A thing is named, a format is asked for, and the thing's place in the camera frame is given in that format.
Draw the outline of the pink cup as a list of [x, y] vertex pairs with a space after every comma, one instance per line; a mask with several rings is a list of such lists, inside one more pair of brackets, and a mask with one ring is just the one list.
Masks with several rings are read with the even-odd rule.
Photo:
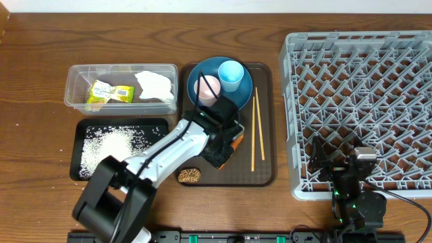
[[199, 102], [203, 106], [210, 107], [219, 98], [221, 92], [220, 81], [214, 76], [205, 75], [204, 77], [200, 77], [199, 82]]

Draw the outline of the green snack wrapper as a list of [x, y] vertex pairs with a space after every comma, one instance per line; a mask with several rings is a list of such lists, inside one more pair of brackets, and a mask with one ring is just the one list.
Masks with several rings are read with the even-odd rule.
[[89, 90], [85, 110], [99, 111], [110, 100], [121, 103], [131, 103], [134, 98], [133, 86], [111, 86], [106, 82], [96, 80]]

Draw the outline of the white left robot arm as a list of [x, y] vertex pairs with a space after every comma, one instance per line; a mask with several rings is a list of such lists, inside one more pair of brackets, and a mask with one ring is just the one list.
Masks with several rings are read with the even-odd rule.
[[144, 224], [161, 183], [193, 157], [222, 168], [243, 132], [238, 107], [227, 97], [220, 96], [210, 107], [196, 105], [168, 135], [140, 154], [123, 161], [103, 159], [72, 216], [101, 242], [150, 242]]

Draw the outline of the white napkin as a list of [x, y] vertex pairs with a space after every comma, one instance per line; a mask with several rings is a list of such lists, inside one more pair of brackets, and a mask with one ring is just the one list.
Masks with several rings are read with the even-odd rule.
[[143, 71], [135, 74], [135, 77], [142, 88], [140, 99], [159, 99], [164, 103], [170, 103], [174, 99], [171, 92], [171, 80], [160, 74], [150, 71]]

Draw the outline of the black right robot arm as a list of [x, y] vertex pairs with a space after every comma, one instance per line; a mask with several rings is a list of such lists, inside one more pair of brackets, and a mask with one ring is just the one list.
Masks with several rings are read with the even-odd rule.
[[333, 183], [332, 211], [341, 225], [320, 237], [321, 242], [377, 242], [383, 227], [387, 199], [380, 193], [362, 191], [360, 182], [369, 176], [377, 162], [374, 149], [354, 138], [352, 153], [345, 161], [327, 158], [318, 138], [313, 138], [310, 168], [319, 170], [318, 179]]

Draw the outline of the brown walnut shell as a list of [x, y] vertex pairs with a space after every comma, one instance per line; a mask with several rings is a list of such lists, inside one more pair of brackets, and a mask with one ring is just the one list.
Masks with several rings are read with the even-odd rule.
[[185, 184], [195, 184], [199, 181], [201, 172], [197, 168], [182, 169], [178, 174], [178, 182]]

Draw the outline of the orange carrot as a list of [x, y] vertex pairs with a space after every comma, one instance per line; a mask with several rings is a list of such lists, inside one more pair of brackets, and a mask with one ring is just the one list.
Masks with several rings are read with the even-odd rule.
[[[236, 140], [233, 140], [233, 141], [231, 142], [230, 146], [231, 146], [231, 148], [233, 148], [234, 151], [237, 150], [237, 148], [238, 148], [238, 146], [240, 145], [240, 143], [242, 142], [243, 138], [244, 138], [244, 135], [241, 135], [239, 138], [237, 138]], [[223, 165], [221, 165], [221, 166], [218, 168], [218, 170], [221, 170], [221, 169], [225, 166], [225, 164], [226, 164], [226, 162], [225, 162]]]

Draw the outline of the white rice pile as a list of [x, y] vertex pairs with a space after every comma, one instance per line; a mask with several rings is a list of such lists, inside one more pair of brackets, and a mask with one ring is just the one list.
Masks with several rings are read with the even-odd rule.
[[88, 180], [105, 157], [123, 161], [140, 154], [166, 134], [165, 126], [89, 126], [78, 157], [78, 177]]

